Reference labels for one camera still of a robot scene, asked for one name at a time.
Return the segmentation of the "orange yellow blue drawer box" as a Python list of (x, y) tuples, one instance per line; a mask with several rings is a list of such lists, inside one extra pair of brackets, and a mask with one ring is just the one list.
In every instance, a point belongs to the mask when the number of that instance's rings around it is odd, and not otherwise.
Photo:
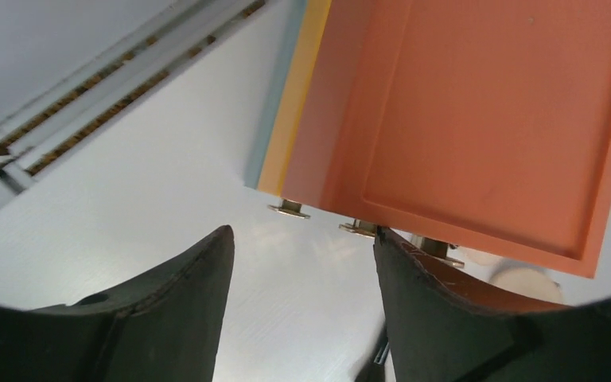
[(611, 1), (296, 1), (247, 184), (593, 277)]

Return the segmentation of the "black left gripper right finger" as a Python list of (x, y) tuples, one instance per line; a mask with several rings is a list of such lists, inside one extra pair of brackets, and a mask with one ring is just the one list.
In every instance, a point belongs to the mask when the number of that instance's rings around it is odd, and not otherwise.
[(380, 227), (373, 246), (399, 381), (611, 381), (611, 297), (544, 302), (480, 281)]

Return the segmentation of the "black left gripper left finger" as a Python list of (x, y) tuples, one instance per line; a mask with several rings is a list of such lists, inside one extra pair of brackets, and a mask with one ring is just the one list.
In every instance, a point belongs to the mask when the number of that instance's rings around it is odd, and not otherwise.
[(223, 225), (70, 306), (0, 306), (0, 381), (210, 381), (234, 254)]

